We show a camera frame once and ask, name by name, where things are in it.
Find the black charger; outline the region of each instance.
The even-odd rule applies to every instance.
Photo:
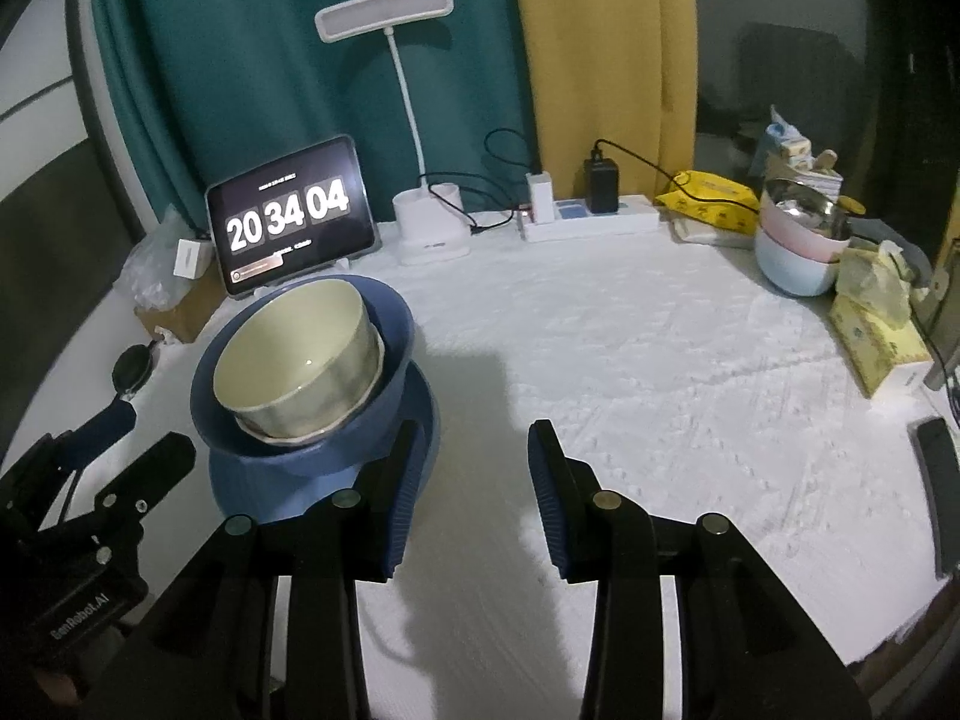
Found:
[[[594,146],[590,158],[584,159],[587,175],[587,208],[592,214],[615,214],[620,207],[620,168],[605,159]]]

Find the ceramic bowl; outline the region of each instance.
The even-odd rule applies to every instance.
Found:
[[[376,336],[376,345],[379,347],[379,353],[377,354],[378,362],[376,366],[376,375],[374,375],[373,380],[371,380],[370,386],[367,387],[366,391],[360,396],[360,400],[354,404],[354,406],[344,413],[343,416],[334,420],[328,426],[314,430],[310,433],[307,433],[304,436],[297,436],[295,439],[275,439],[273,436],[268,436],[266,433],[261,433],[256,427],[246,423],[243,418],[237,416],[237,426],[246,433],[248,436],[253,436],[258,442],[268,443],[270,446],[306,446],[309,443],[316,443],[324,436],[329,436],[335,430],[339,429],[349,418],[357,413],[363,406],[367,405],[368,399],[373,395],[373,391],[376,389],[377,384],[379,384],[379,378],[383,372],[383,341],[381,341],[379,334]]]
[[[357,474],[367,461],[385,457],[390,452],[397,430],[404,419],[415,420],[421,425],[421,431],[414,441],[413,455],[424,459],[424,470],[419,483],[419,489],[423,490],[440,448],[440,415],[430,386],[416,363],[411,361],[406,371],[397,418],[392,420],[385,430],[376,426],[371,429],[371,426],[367,425],[363,431],[353,435],[347,442],[347,457],[352,462],[350,466],[304,477],[287,473],[280,466],[237,463],[234,456],[211,450],[210,485],[224,517],[249,514],[257,522],[274,522],[303,514],[330,493],[352,487]],[[376,441],[372,445],[363,445],[371,436],[376,436]],[[335,446],[336,443],[332,440],[304,451],[309,454],[316,469],[338,467],[337,459],[331,458],[331,452],[340,451]]]
[[[337,279],[307,282],[241,325],[217,361],[213,394],[255,431],[296,440],[356,410],[380,362],[356,288]]]
[[[797,191],[809,191],[820,194],[815,190],[790,181],[768,181],[763,186],[760,196],[760,226],[767,235],[782,247],[788,248],[800,257],[816,260],[821,263],[838,262],[843,250],[850,244],[850,238],[836,241],[820,233],[804,227],[793,215],[776,207],[775,198],[778,196],[776,185],[779,183],[799,187]]]
[[[414,319],[403,298],[382,281],[353,274],[311,276],[314,281],[346,281],[363,296],[367,315],[383,340],[383,373],[370,400],[343,425],[306,446],[270,446],[242,431],[234,414],[213,395],[213,371],[224,348],[246,320],[272,300],[299,285],[281,287],[256,300],[231,319],[200,356],[190,388],[190,415],[200,438],[224,461],[270,466],[295,476],[315,478],[337,473],[377,457],[384,436],[400,424],[400,400],[414,346]]]
[[[795,254],[774,241],[761,228],[754,240],[757,264],[781,290],[798,298],[822,295],[837,278],[838,263],[821,263]]]

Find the blue bowl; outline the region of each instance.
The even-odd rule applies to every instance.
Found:
[[[259,308],[307,281],[339,278],[357,288],[371,322],[383,338],[383,373],[379,391],[344,425],[318,442],[300,447],[270,446],[247,435],[233,413],[213,394],[213,371],[227,342]],[[337,473],[359,461],[376,459],[384,436],[400,426],[400,399],[414,344],[414,319],[403,298],[381,281],[354,275],[316,276],[277,290],[243,309],[221,330],[197,365],[190,388],[190,415],[203,442],[217,454],[243,466],[269,466],[286,474],[317,477]]]
[[[400,420],[412,419],[421,426],[412,451],[413,459],[424,464],[419,491],[424,489],[440,446],[440,415],[424,375],[411,362],[400,399]],[[397,430],[380,437],[373,456],[334,473],[307,479],[294,476],[275,466],[239,464],[232,457],[210,452],[210,485],[213,497],[224,517],[248,514],[257,522],[298,517],[330,493],[350,487],[366,461],[390,453]]]

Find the stainless steel bowl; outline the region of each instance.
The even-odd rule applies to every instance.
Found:
[[[786,178],[773,178],[763,184],[763,194],[798,224],[818,235],[834,241],[850,237],[848,215],[840,203],[809,186]]]

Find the screw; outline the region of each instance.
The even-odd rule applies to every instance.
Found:
[[[619,509],[621,503],[623,503],[623,499],[611,490],[600,490],[593,494],[593,504],[597,509],[606,509],[606,511],[612,512],[614,509]]]
[[[224,523],[224,531],[227,531],[229,536],[243,536],[250,531],[251,527],[253,527],[253,520],[246,514],[234,515]]]
[[[333,493],[331,503],[337,507],[337,509],[352,509],[360,503],[360,493],[357,493],[356,490],[352,490],[351,488],[337,490],[336,493]]]
[[[723,536],[730,529],[730,521],[723,514],[704,514],[700,524],[704,526],[704,531],[714,536]]]

